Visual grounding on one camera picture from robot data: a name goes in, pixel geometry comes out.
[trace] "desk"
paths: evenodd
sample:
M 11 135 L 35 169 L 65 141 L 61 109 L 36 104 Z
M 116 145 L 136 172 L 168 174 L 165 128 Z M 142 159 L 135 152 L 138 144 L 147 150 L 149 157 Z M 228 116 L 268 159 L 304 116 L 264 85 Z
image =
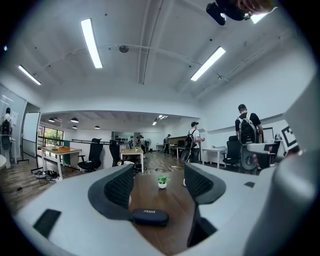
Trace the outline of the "desk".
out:
M 142 173 L 144 173 L 144 152 L 142 149 L 138 149 L 137 151 L 135 149 L 126 149 L 124 151 L 120 152 L 120 159 L 123 160 L 123 155 L 140 155 L 140 161 L 141 161 L 141 168 Z
M 157 183 L 159 175 L 170 179 L 165 189 Z M 166 227 L 133 224 L 138 232 L 164 255 L 176 255 L 187 250 L 195 203 L 183 185 L 185 171 L 137 175 L 131 191 L 129 210 L 137 208 L 159 209 L 169 215 Z
M 185 147 L 177 146 L 176 147 L 176 159 L 179 159 L 179 150 L 185 150 Z
M 58 171 L 59 171 L 59 181 L 63 180 L 62 171 L 61 171 L 60 156 L 61 155 L 66 155 L 66 154 L 74 154 L 74 153 L 78 153 L 78 154 L 80 153 L 81 154 L 81 152 L 82 152 L 82 150 L 78 149 L 78 148 L 70 148 L 70 150 L 63 150 L 63 149 L 53 150 L 53 149 L 56 149 L 55 146 L 41 146 L 40 148 L 41 148 L 42 166 L 43 166 L 43 170 L 44 171 L 46 171 L 46 168 L 47 168 L 47 163 L 45 162 L 45 154 L 44 154 L 44 152 L 48 151 L 48 152 L 56 155 Z
M 7 159 L 6 159 L 3 155 L 0 154 L 0 170 L 1 170 L 3 167 L 5 167 L 6 162 L 7 162 Z
M 155 145 L 155 151 L 156 151 L 156 152 L 158 152 L 158 146 L 161 146 L 161 149 L 162 149 L 164 145 L 163 145 L 163 144 L 157 144 L 157 145 Z
M 202 153 L 204 153 L 205 151 L 211 151 L 211 152 L 216 152 L 218 155 L 218 160 L 217 160 L 217 169 L 219 169 L 220 167 L 220 154 L 222 152 L 225 152 L 227 150 L 227 147 L 215 147 L 215 148 L 202 148 Z M 201 155 L 201 159 L 202 159 L 202 164 L 205 164 L 205 159 L 203 157 L 203 155 Z

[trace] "ceiling pipe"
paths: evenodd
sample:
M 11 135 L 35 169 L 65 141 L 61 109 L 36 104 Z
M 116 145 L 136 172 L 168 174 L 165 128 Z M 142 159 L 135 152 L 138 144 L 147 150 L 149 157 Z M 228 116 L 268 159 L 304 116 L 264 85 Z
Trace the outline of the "ceiling pipe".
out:
M 148 0 L 148 2 L 146 3 L 146 7 L 144 10 L 144 17 L 143 17 L 143 23 L 142 23 L 142 31 L 141 31 L 141 38 L 140 38 L 140 45 L 142 46 L 143 44 L 143 40 L 144 40 L 144 36 L 145 36 L 145 29 L 146 29 L 146 23 L 147 23 L 147 18 L 148 18 L 148 14 L 149 14 L 149 8 L 150 8 L 150 2 L 151 0 Z M 139 55 L 138 55 L 138 70 L 137 70 L 137 82 L 139 83 L 139 79 L 140 79 L 140 61 L 141 61 L 141 47 L 139 49 Z

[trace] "whiteboard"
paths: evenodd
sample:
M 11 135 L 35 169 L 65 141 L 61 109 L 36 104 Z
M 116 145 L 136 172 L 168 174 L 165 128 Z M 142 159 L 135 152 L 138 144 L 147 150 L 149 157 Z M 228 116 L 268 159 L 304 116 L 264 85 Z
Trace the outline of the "whiteboard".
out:
M 37 142 L 37 131 L 40 112 L 26 113 L 23 125 L 23 139 L 30 142 Z

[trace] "office chair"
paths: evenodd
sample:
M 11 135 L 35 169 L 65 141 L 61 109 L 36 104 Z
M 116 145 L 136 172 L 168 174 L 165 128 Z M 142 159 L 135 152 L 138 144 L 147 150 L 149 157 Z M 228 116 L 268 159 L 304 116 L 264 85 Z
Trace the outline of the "office chair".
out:
M 87 173 L 95 171 L 101 165 L 100 154 L 104 146 L 100 144 L 100 141 L 101 139 L 92 139 L 88 161 L 85 161 L 85 155 L 79 155 L 82 158 L 82 162 L 79 162 L 78 166 Z
M 115 167 L 120 160 L 120 146 L 117 145 L 115 140 L 110 140 L 109 149 L 113 159 L 112 167 Z
M 237 165 L 240 161 L 241 144 L 238 136 L 230 136 L 226 142 L 227 152 L 223 153 L 223 162 L 231 166 Z

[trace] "person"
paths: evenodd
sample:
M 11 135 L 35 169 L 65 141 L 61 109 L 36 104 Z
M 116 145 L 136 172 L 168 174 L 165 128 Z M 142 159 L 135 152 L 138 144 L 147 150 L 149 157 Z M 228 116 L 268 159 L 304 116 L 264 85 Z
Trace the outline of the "person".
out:
M 12 130 L 13 130 L 13 125 L 12 125 L 12 117 L 10 116 L 10 113 L 11 113 L 11 109 L 10 109 L 10 107 L 7 107 L 6 110 L 5 110 L 5 115 L 3 115 L 1 117 L 0 131 L 2 131 L 2 125 L 3 125 L 4 121 L 7 120 L 9 122 L 9 124 L 10 124 L 9 135 L 11 136 L 12 135 Z
M 199 153 L 200 153 L 200 146 L 201 142 L 204 142 L 205 139 L 200 137 L 200 133 L 198 131 L 198 122 L 191 123 L 191 129 L 189 130 L 189 134 L 193 135 L 194 138 L 194 146 L 191 147 L 191 155 L 190 155 L 190 162 L 191 163 L 198 163 L 199 162 Z
M 235 120 L 235 132 L 237 137 L 239 138 L 239 132 L 240 132 L 240 119 L 244 119 L 247 117 L 247 107 L 244 104 L 240 104 L 238 106 L 238 110 L 240 112 L 240 116 Z M 256 133 L 256 142 L 257 143 L 262 143 L 262 133 L 263 133 L 263 127 L 261 125 L 259 117 L 255 113 L 250 114 L 250 120 L 252 121 L 252 124 L 255 127 L 255 130 L 257 131 Z
M 133 140 L 129 140 L 128 144 L 129 144 L 129 148 L 132 150 L 132 147 L 134 146 Z
M 167 137 L 165 137 L 165 139 L 164 139 L 164 145 L 165 145 L 165 148 L 164 148 L 164 153 L 165 154 L 170 154 L 170 152 L 169 152 L 169 138 L 170 138 L 170 134 L 168 134 L 168 136 Z
M 145 139 L 142 135 L 140 135 L 140 144 L 141 144 L 141 149 L 143 151 L 143 159 L 145 159 L 145 153 L 146 153 L 146 143 L 145 143 Z

